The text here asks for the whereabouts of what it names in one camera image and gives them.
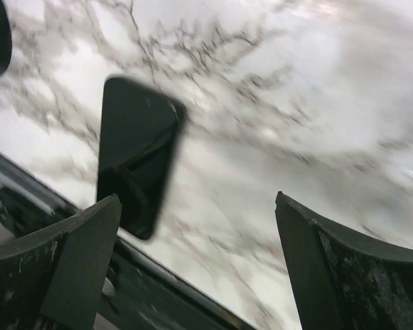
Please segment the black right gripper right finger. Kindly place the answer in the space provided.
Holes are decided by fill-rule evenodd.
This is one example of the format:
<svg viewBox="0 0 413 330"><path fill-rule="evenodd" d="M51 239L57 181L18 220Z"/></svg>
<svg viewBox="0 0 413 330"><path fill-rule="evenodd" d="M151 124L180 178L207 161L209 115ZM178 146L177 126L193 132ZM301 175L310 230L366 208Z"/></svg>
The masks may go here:
<svg viewBox="0 0 413 330"><path fill-rule="evenodd" d="M282 192L275 216L303 329L413 329L413 250L331 221Z"/></svg>

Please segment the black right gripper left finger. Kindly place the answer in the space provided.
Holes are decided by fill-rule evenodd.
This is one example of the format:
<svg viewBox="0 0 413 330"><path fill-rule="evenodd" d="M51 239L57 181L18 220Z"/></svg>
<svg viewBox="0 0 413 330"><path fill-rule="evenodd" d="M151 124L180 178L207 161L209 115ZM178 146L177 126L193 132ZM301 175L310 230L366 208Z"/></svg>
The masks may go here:
<svg viewBox="0 0 413 330"><path fill-rule="evenodd" d="M0 245L0 329L92 329L120 215L112 195Z"/></svg>

